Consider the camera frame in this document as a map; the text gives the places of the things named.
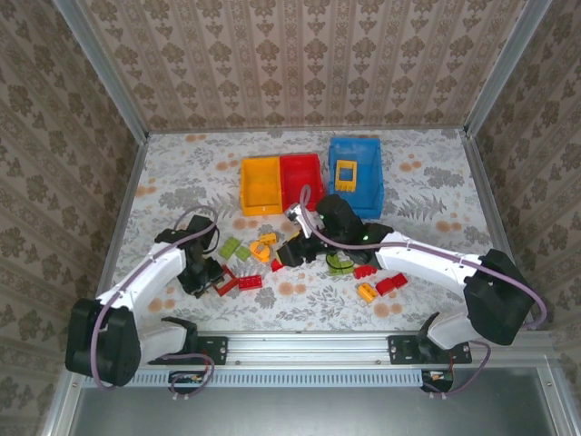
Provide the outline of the red frame lego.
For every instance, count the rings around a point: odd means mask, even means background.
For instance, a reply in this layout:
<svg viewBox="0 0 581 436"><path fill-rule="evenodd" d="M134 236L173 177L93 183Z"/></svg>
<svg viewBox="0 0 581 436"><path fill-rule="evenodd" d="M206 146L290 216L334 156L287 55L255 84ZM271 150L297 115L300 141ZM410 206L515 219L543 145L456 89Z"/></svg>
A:
<svg viewBox="0 0 581 436"><path fill-rule="evenodd" d="M239 279L230 270L227 265L222 266L222 277L212 285L212 288L221 297L226 295L229 291L238 285Z"/></svg>

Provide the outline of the long lime green lego brick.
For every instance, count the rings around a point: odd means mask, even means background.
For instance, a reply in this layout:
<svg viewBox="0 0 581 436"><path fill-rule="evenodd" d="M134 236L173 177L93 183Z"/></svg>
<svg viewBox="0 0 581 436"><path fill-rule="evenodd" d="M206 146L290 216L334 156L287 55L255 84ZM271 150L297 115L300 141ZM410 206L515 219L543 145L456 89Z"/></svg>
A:
<svg viewBox="0 0 581 436"><path fill-rule="evenodd" d="M218 254L225 260L229 260L241 245L241 241L233 236L229 237L222 245Z"/></svg>

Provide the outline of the blue plastic bin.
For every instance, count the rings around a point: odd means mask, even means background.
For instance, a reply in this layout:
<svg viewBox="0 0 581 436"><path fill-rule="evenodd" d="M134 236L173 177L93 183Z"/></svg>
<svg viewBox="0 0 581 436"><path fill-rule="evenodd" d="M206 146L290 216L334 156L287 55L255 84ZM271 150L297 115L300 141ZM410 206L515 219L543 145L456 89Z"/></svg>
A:
<svg viewBox="0 0 581 436"><path fill-rule="evenodd" d="M355 192L334 189L335 167L338 160L358 163ZM383 165L379 138L334 137L330 140L328 193L337 193L346 200L360 218L379 219L384 202Z"/></svg>

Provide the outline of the red plastic bin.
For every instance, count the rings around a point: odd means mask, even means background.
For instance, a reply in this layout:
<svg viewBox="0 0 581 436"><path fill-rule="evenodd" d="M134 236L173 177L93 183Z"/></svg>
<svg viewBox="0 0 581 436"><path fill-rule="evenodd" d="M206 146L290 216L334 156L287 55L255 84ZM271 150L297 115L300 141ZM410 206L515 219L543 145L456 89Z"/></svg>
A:
<svg viewBox="0 0 581 436"><path fill-rule="evenodd" d="M307 209L315 210L324 196L320 159L316 154L285 154L280 157L282 208L288 209L300 200L304 185L310 187Z"/></svg>

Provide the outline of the yellow plastic bin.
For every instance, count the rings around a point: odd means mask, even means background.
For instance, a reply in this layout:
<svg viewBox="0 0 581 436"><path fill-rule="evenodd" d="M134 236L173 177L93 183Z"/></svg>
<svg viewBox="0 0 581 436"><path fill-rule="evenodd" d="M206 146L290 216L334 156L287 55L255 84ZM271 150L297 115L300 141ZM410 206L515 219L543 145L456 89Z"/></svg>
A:
<svg viewBox="0 0 581 436"><path fill-rule="evenodd" d="M282 213L278 156L253 157L241 161L240 200L244 216Z"/></svg>

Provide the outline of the long red lego brick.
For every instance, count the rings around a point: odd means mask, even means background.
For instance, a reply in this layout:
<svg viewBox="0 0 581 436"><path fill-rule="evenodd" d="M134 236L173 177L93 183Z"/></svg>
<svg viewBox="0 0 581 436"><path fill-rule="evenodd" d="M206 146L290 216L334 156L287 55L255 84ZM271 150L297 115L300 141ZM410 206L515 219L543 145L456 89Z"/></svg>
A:
<svg viewBox="0 0 581 436"><path fill-rule="evenodd" d="M380 296L384 296L405 286L407 283L407 277L403 273L399 273L377 282L375 289Z"/></svg>

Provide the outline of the grey metal sheet panel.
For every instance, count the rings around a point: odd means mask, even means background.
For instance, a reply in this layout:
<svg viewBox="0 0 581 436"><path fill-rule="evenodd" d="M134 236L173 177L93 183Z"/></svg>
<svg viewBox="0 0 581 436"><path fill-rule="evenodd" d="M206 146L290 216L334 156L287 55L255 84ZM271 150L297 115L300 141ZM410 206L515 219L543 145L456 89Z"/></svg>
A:
<svg viewBox="0 0 581 436"><path fill-rule="evenodd" d="M581 436L561 372L488 369L445 399L417 388L161 387L60 383L41 436Z"/></svg>

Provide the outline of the yellow window frame lego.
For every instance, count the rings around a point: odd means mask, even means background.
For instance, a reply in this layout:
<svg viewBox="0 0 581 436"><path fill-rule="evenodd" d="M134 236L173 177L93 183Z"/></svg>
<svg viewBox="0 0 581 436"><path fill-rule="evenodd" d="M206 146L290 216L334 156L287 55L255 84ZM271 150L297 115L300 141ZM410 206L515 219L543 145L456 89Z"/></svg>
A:
<svg viewBox="0 0 581 436"><path fill-rule="evenodd" d="M356 191L358 163L351 160L338 160L335 167L334 189L338 192Z"/></svg>

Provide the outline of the black left mount plate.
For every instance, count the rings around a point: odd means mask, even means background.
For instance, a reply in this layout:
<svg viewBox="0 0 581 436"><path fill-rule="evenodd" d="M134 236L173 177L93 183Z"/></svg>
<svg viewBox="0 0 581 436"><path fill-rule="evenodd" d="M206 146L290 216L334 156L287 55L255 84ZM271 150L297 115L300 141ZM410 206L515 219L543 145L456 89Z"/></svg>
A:
<svg viewBox="0 0 581 436"><path fill-rule="evenodd" d="M224 365L228 353L228 338L226 336L198 336L196 339L188 339L183 347L172 354L170 359L158 358L149 361L150 365L205 365L209 363L201 357L180 358L186 354L203 354L210 357L215 365Z"/></svg>

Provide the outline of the black mount plate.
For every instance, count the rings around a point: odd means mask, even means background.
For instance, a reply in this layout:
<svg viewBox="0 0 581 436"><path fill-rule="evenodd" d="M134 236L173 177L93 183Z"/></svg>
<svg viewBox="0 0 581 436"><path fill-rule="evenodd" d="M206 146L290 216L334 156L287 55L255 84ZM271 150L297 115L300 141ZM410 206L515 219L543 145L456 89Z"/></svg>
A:
<svg viewBox="0 0 581 436"><path fill-rule="evenodd" d="M205 365L209 363L201 357L180 358L186 354L203 354L210 357L215 365L224 365L228 353L228 338L226 336L198 336L196 339L188 339L183 347L172 354L170 359L158 358L149 361L150 365Z"/></svg>
<svg viewBox="0 0 581 436"><path fill-rule="evenodd" d="M394 365L472 363L470 346L463 342L449 350L439 348L428 339L416 335L390 335L389 358Z"/></svg>

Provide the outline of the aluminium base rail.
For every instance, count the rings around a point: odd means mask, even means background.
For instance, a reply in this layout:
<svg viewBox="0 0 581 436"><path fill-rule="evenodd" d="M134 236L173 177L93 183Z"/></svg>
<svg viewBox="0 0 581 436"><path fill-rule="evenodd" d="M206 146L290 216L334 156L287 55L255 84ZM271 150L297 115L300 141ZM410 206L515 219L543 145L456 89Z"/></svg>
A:
<svg viewBox="0 0 581 436"><path fill-rule="evenodd" d="M228 338L223 369L390 368L390 337L403 332L215 332ZM486 367L558 364L548 332L520 332L510 346L490 345Z"/></svg>

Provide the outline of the aluminium side rail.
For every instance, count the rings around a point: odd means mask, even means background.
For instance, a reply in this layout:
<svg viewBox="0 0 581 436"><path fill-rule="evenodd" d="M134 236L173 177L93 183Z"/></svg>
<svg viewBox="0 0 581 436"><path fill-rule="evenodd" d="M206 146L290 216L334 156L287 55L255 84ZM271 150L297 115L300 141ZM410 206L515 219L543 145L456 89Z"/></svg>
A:
<svg viewBox="0 0 581 436"><path fill-rule="evenodd" d="M514 261L514 255L507 239L476 140L464 131L461 131L461 133L463 134L462 143L465 155L468 160L473 183L478 192L478 198L487 223L487 230L491 242L495 249L504 252L511 261Z"/></svg>
<svg viewBox="0 0 581 436"><path fill-rule="evenodd" d="M124 193L123 201L119 210L116 225L114 227L112 240L109 245L107 255L103 264L100 280L96 289L95 296L101 296L112 287L113 275L115 272L117 259L123 245L125 230L129 221L130 213L133 207L134 197L137 192L140 177L143 172L145 158L148 152L149 135L141 141L137 147L137 153L133 162L133 167Z"/></svg>

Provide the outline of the aluminium back rail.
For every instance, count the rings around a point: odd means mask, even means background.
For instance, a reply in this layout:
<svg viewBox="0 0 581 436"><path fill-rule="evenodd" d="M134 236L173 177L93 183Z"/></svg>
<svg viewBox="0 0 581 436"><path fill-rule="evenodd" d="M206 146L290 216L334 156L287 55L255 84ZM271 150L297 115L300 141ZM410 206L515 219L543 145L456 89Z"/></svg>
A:
<svg viewBox="0 0 581 436"><path fill-rule="evenodd" d="M363 131L403 131L403 130L460 130L465 131L465 126L461 124L444 125L349 125L349 126L283 126L283 127L242 127L242 128L214 128L214 129L182 129L182 130L150 130L148 135L154 134L234 134L234 133L256 133L256 132L363 132Z"/></svg>

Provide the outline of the black right mount plate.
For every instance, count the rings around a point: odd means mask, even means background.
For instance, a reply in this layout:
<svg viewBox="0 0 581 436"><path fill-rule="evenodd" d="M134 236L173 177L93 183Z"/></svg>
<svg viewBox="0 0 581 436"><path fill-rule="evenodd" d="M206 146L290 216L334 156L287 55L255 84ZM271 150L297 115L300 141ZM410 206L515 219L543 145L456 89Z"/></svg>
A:
<svg viewBox="0 0 581 436"><path fill-rule="evenodd" d="M390 335L389 358L394 365L472 363L470 346L463 342L449 350L439 348L428 339L416 335Z"/></svg>

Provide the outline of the aluminium frame post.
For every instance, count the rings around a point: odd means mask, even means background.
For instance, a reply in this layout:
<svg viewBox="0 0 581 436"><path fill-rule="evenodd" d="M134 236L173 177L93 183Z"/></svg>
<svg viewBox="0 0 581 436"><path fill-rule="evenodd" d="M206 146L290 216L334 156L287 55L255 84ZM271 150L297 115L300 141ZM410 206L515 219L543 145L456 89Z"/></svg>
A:
<svg viewBox="0 0 581 436"><path fill-rule="evenodd" d="M464 124L468 138L475 137L486 121L551 3L527 0Z"/></svg>
<svg viewBox="0 0 581 436"><path fill-rule="evenodd" d="M103 83L106 92L112 98L133 138L139 145L146 144L149 129L133 103L121 76L116 72L113 57L106 53L81 3L79 0L54 0L54 3Z"/></svg>

